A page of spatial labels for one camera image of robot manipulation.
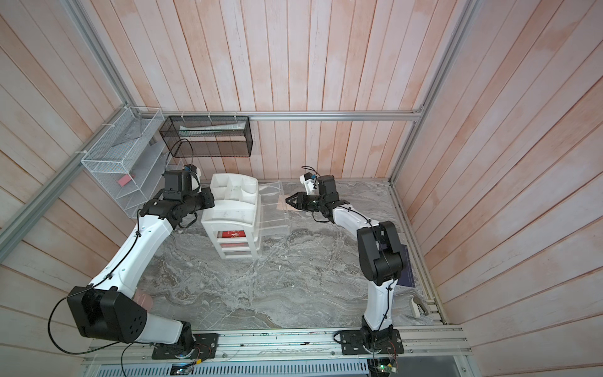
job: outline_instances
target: metal bar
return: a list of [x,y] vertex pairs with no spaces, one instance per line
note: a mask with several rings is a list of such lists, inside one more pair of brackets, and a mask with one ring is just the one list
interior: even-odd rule
[[408,220],[408,216],[404,207],[402,206],[402,201],[398,196],[396,189],[393,186],[390,186],[390,195],[392,201],[394,202],[394,208],[396,210],[396,214],[401,218],[400,224],[402,226],[402,232],[406,235],[410,245],[408,246],[410,249],[411,255],[415,259],[415,264],[419,267],[420,275],[423,277],[425,282],[425,290],[427,290],[435,300],[435,304],[438,307],[438,312],[440,313],[440,317],[442,317],[442,323],[448,323],[448,316],[446,315],[446,311],[444,310],[444,305],[440,300],[440,295],[438,291],[435,289],[435,284],[431,279],[431,275],[429,274],[429,270],[426,268],[425,259],[423,258],[423,253],[421,252],[421,247],[417,241],[417,238],[414,234],[410,226],[410,220]]
[[247,116],[251,121],[418,121],[421,114],[419,110],[163,112],[165,116]]
[[[213,331],[219,334],[216,358],[204,363],[260,360],[320,360],[372,358],[372,355],[343,355],[333,341],[338,330],[357,328],[267,329]],[[402,357],[471,355],[460,326],[398,326],[405,348]],[[93,341],[92,348],[108,342]],[[108,347],[84,359],[84,365],[118,363],[125,345]],[[134,344],[124,355],[124,364],[157,363],[152,346]]]
[[[119,108],[113,112],[113,115],[107,121],[104,127],[100,127],[88,142],[82,148],[83,151],[88,150],[98,138],[110,127],[109,123],[114,121],[124,111]],[[36,225],[38,220],[44,213],[54,204],[54,201],[61,193],[73,182],[73,180],[82,171],[84,166],[81,164],[81,159],[84,153],[75,152],[71,155],[63,166],[59,168],[39,190],[34,194],[33,198],[25,204],[12,219],[7,221],[7,225],[0,233],[0,262],[2,262],[25,235]]]
[[446,49],[446,53],[444,55],[444,59],[442,59],[442,63],[438,68],[438,72],[435,75],[434,82],[429,87],[429,91],[427,93],[427,97],[425,102],[423,103],[422,109],[422,117],[418,119],[418,121],[412,126],[412,130],[410,135],[408,136],[404,147],[402,148],[402,152],[396,161],[396,165],[394,167],[394,171],[391,176],[391,181],[393,184],[396,184],[400,172],[402,170],[402,166],[406,162],[408,155],[414,145],[414,142],[417,140],[417,136],[423,127],[423,123],[427,118],[431,108],[435,102],[437,95],[440,93],[440,89],[444,83],[444,80],[448,76],[450,69],[456,60],[456,57],[459,54],[461,49],[461,45],[465,38],[467,37],[469,30],[471,29],[471,25],[473,24],[473,20],[475,19],[475,15],[478,12],[478,9],[482,3],[482,0],[469,0],[465,5],[465,9],[463,10],[463,14],[456,25],[455,31],[452,35],[452,39],[448,44],[448,48]]
[[109,58],[109,54],[104,49],[101,41],[98,39],[94,27],[81,6],[79,0],[60,0],[63,7],[67,11],[67,14],[74,22],[76,29],[80,32],[80,35],[88,44],[88,47],[92,51],[92,54],[96,57],[96,60],[101,65],[101,69],[107,74],[107,78],[111,82],[115,92],[119,95],[119,98],[126,105],[134,105],[134,99],[130,94],[130,91],[126,87],[125,83],[121,79],[117,68]]

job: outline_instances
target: black mounting plate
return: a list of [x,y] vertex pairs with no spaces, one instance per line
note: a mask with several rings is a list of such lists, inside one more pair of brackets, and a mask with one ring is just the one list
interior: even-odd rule
[[[193,346],[191,357],[189,357],[190,359],[207,360],[213,359],[216,356],[218,334],[192,334],[192,336],[195,338],[195,345]],[[198,355],[195,347],[199,348],[200,352]],[[179,351],[174,349],[171,344],[155,344],[151,358],[153,360],[173,360],[177,354],[179,354]]]
[[[362,343],[362,336],[360,330],[344,330],[339,332],[341,336],[341,352],[344,355],[371,355]],[[404,347],[402,346],[402,339],[400,338],[400,332],[394,330],[394,338],[391,342],[386,341],[383,344],[381,350],[376,350],[375,355],[380,353],[384,354],[402,354],[404,353]]]

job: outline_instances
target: small white object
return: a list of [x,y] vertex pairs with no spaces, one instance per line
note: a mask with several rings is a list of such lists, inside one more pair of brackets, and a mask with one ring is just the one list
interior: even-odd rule
[[419,309],[418,305],[413,300],[413,297],[411,297],[411,309],[412,309],[412,316],[413,317],[415,317],[415,318],[420,318],[421,317],[421,310]]
[[307,195],[316,195],[316,184],[314,183],[314,179],[306,180],[304,176],[300,176],[300,182],[306,189]]

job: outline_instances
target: wooden wall panel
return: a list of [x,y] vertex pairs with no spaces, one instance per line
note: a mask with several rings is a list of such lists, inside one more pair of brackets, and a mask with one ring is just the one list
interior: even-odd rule
[[[137,105],[169,111],[414,109],[465,4],[83,0]],[[200,159],[206,177],[290,179],[311,165],[337,177],[386,178],[409,132],[391,121],[252,128],[252,157]]]
[[[59,0],[0,2],[0,227],[120,105]],[[4,372],[22,371],[23,355],[45,364],[39,373],[78,371],[81,358],[50,343],[46,319],[104,268],[133,226],[84,172],[62,193],[0,266]],[[86,349],[66,305],[54,320],[61,345]]]
[[396,182],[484,376],[603,373],[601,17],[485,3]]

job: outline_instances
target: white drawer organizer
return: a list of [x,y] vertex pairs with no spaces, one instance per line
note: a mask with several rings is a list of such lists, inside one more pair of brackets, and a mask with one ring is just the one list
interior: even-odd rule
[[280,182],[258,185],[242,174],[214,174],[210,184],[215,206],[201,223],[222,259],[257,258],[262,237],[289,233],[289,216]]

